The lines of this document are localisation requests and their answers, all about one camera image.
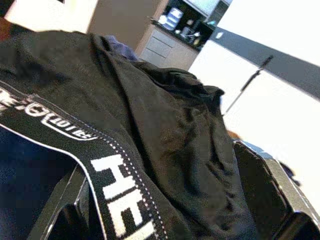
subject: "countertop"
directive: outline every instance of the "countertop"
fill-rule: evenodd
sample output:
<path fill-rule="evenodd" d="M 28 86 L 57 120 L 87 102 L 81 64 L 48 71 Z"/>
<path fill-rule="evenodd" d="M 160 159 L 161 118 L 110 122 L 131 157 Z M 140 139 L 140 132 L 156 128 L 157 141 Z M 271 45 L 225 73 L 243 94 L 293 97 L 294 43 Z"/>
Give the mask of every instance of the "countertop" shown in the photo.
<path fill-rule="evenodd" d="M 183 38 L 182 36 L 180 36 L 179 34 L 176 34 L 174 31 L 168 30 L 165 27 L 163 27 L 159 22 L 157 22 L 156 20 L 152 19 L 151 20 L 151 24 L 155 25 L 157 28 L 161 29 L 163 32 L 165 32 L 166 34 L 171 35 L 172 37 L 174 37 L 175 39 L 179 40 L 180 42 L 182 42 L 183 44 L 189 46 L 190 48 L 194 49 L 197 52 L 201 51 L 201 47 L 199 46 L 194 46 L 191 43 L 189 43 L 185 38 Z"/>

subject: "black fabric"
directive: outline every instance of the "black fabric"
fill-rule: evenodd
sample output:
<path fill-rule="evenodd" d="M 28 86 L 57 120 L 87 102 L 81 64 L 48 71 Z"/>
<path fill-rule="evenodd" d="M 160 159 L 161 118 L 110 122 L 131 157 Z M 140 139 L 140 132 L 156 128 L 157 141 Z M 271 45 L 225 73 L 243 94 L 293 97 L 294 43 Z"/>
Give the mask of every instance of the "black fabric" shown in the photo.
<path fill-rule="evenodd" d="M 126 61 L 103 38 L 80 33 L 4 41 L 0 69 L 0 80 L 24 94 L 135 145 L 169 239 L 256 239 L 220 89 L 183 70 Z"/>

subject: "white wall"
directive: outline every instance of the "white wall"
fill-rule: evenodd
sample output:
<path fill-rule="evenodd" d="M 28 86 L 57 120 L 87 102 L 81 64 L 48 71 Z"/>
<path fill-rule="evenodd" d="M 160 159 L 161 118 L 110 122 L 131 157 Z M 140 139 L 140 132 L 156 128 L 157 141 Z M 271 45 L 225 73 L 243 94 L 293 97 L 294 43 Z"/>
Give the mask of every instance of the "white wall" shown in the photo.
<path fill-rule="evenodd" d="M 318 0 L 233 0 L 218 27 L 320 66 L 319 9 Z M 224 112 L 257 69 L 208 41 L 189 71 L 225 91 Z M 263 71 L 224 120 L 228 129 L 288 164 L 320 213 L 319 99 Z"/>
<path fill-rule="evenodd" d="M 33 31 L 86 33 L 98 0 L 16 0 L 5 18 Z"/>

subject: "gray wall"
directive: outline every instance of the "gray wall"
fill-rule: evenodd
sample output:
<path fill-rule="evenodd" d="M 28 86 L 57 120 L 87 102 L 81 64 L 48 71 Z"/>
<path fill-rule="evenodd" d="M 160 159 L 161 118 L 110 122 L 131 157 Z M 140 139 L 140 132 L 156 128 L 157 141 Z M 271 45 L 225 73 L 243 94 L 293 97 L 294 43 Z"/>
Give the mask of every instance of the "gray wall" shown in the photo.
<path fill-rule="evenodd" d="M 161 0 L 99 0 L 88 32 L 114 35 L 136 49 Z"/>

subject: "drawer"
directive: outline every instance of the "drawer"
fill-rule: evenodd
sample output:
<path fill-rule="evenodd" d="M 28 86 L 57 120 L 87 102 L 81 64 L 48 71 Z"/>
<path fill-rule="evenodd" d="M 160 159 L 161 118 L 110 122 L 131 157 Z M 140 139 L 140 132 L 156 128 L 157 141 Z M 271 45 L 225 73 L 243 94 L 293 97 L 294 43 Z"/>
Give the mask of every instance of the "drawer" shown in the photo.
<path fill-rule="evenodd" d="M 144 49 L 140 58 L 153 64 L 153 65 L 156 65 L 158 68 L 161 68 L 166 60 L 165 57 L 149 50 L 148 48 Z"/>
<path fill-rule="evenodd" d="M 166 34 L 158 31 L 158 30 L 153 30 L 152 37 L 160 40 L 161 42 L 167 44 L 171 48 L 174 48 L 176 45 L 176 41 L 173 40 L 171 37 L 167 36 Z"/>
<path fill-rule="evenodd" d="M 155 37 L 151 37 L 148 44 L 146 45 L 146 48 L 155 52 L 156 54 L 161 55 L 164 58 L 169 55 L 171 50 L 170 46 L 156 39 Z"/>

